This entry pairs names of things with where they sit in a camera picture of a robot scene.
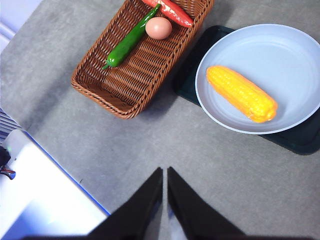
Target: egg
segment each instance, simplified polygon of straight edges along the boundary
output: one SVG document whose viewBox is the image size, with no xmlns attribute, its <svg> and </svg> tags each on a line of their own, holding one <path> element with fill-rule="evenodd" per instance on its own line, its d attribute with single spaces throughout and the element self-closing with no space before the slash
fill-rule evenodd
<svg viewBox="0 0 320 240">
<path fill-rule="evenodd" d="M 172 32 L 171 22 L 164 17 L 153 17 L 145 25 L 145 31 L 150 38 L 166 39 Z"/>
</svg>

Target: gray table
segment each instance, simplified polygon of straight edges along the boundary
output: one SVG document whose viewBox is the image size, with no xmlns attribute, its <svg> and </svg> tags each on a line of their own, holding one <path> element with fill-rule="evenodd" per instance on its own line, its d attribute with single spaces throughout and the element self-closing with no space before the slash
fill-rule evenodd
<svg viewBox="0 0 320 240">
<path fill-rule="evenodd" d="M 73 69 L 121 4 L 44 0 L 1 54 L 1 107 L 110 212 L 156 167 L 173 166 L 247 234 L 320 239 L 320 151 L 296 155 L 221 127 L 173 93 L 173 74 L 131 120 L 71 87 Z M 259 23 L 289 25 L 319 42 L 320 1 L 216 0 L 198 36 L 213 25 Z M 164 180 L 159 239 L 170 238 Z"/>
</svg>

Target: wicker basket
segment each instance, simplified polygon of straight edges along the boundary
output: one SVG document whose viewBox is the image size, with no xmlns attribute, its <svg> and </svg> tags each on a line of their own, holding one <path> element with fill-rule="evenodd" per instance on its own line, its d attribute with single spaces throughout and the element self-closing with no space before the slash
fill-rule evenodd
<svg viewBox="0 0 320 240">
<path fill-rule="evenodd" d="M 73 72 L 72 86 L 122 119 L 138 115 L 155 95 L 165 77 L 211 10 L 214 0 L 174 0 L 193 19 L 190 28 L 172 23 L 165 40 L 147 36 L 118 67 L 102 70 L 107 55 L 151 10 L 141 0 L 126 0 Z"/>
</svg>

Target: corn cob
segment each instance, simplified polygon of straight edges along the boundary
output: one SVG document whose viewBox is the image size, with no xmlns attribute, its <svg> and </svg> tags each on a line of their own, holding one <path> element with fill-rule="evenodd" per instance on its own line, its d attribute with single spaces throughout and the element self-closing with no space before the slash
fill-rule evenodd
<svg viewBox="0 0 320 240">
<path fill-rule="evenodd" d="M 253 82 L 225 66 L 211 66 L 206 78 L 213 88 L 233 106 L 256 123 L 272 120 L 277 102 Z"/>
</svg>

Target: basket rim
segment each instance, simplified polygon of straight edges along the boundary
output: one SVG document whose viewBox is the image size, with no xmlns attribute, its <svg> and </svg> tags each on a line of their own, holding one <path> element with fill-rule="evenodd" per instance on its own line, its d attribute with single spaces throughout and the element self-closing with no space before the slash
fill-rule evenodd
<svg viewBox="0 0 320 240">
<path fill-rule="evenodd" d="M 77 65 L 77 67 L 74 69 L 71 77 L 71 85 L 81 94 L 85 95 L 86 97 L 91 98 L 98 104 L 100 104 L 102 107 L 106 108 L 113 114 L 118 115 L 120 118 L 133 118 L 137 114 L 140 113 L 141 110 L 143 110 L 150 100 L 146 100 L 148 98 L 152 98 L 155 92 L 159 89 L 161 86 L 161 83 L 163 82 L 165 76 L 169 71 L 173 68 L 173 65 L 179 60 L 182 52 L 186 48 L 186 46 L 190 43 L 191 39 L 194 37 L 196 31 L 200 28 L 201 23 L 203 22 L 205 16 L 209 13 L 211 10 L 215 0 L 206 0 L 205 6 L 202 8 L 201 12 L 193 19 L 193 24 L 191 27 L 187 29 L 185 32 L 185 38 L 183 41 L 180 41 L 178 45 L 175 46 L 174 50 L 171 52 L 170 57 L 168 57 L 168 60 L 164 62 L 161 69 L 154 74 L 153 78 L 150 80 L 150 85 L 146 88 L 145 92 L 141 96 L 141 98 L 134 104 L 130 105 L 132 108 L 129 110 L 121 110 L 114 106 L 112 103 L 106 101 L 104 98 L 100 97 L 96 93 L 86 89 L 83 87 L 79 81 L 77 80 L 77 77 L 79 77 L 79 73 L 81 69 L 84 67 L 85 63 L 88 61 L 88 58 L 91 56 L 91 54 L 97 49 L 97 47 L 100 45 L 102 41 L 106 38 L 107 33 L 112 28 L 113 24 L 120 18 L 123 11 L 126 10 L 128 4 L 131 0 L 125 0 L 125 2 L 122 4 L 120 9 L 117 11 L 117 13 L 113 16 L 109 24 L 106 26 L 106 28 L 102 31 L 100 36 L 97 38 L 97 40 L 94 42 L 94 44 L 91 46 L 91 48 L 86 52 L 80 63 Z"/>
</svg>

